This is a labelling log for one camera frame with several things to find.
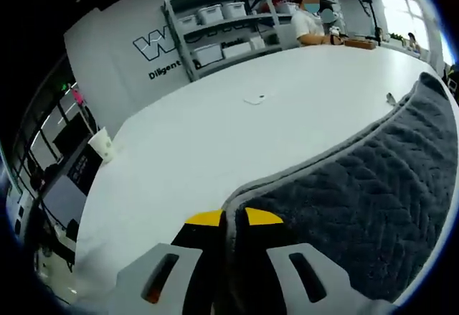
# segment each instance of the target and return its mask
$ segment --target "ceiling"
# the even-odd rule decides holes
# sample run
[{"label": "ceiling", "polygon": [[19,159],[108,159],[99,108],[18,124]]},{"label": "ceiling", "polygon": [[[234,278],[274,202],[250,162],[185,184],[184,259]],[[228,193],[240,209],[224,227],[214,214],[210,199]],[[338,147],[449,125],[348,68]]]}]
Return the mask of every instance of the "ceiling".
[{"label": "ceiling", "polygon": [[34,91],[65,53],[62,35],[92,8],[118,0],[4,0],[6,72],[0,96],[0,141],[11,144]]}]

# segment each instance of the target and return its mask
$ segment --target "gray quilted blanket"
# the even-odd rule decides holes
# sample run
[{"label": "gray quilted blanket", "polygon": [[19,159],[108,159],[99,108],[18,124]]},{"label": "gray quilted blanket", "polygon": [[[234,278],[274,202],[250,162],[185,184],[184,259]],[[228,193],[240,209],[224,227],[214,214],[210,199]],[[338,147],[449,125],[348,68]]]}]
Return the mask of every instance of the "gray quilted blanket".
[{"label": "gray quilted blanket", "polygon": [[429,257],[448,213],[455,127],[441,84],[422,73],[382,120],[313,161],[242,187],[225,204],[229,238],[237,237],[231,223],[244,207],[271,211],[299,243],[343,267],[357,291],[394,301]]}]

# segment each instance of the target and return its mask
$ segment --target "white shirt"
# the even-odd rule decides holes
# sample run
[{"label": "white shirt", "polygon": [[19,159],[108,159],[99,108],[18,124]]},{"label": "white shirt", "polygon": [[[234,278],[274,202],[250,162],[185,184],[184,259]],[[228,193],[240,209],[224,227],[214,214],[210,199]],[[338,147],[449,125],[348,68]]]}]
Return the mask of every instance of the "white shirt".
[{"label": "white shirt", "polygon": [[325,35],[320,16],[299,8],[292,17],[292,25],[295,28],[296,38],[305,34]]}]

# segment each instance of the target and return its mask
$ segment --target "white cup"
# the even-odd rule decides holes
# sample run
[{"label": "white cup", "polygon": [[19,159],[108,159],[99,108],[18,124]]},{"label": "white cup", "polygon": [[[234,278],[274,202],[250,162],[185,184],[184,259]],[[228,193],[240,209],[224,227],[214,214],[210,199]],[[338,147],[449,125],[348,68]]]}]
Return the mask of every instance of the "white cup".
[{"label": "white cup", "polygon": [[107,129],[104,127],[98,131],[89,141],[88,144],[102,157],[105,163],[110,162],[115,157],[113,143],[108,136]]}]

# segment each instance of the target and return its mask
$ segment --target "face mask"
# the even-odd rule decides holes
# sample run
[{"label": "face mask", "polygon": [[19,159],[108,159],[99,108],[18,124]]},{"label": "face mask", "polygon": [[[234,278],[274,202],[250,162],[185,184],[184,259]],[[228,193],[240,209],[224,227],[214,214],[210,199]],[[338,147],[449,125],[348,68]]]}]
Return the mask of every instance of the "face mask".
[{"label": "face mask", "polygon": [[306,11],[312,12],[313,14],[315,14],[320,8],[320,4],[304,4],[304,9]]}]

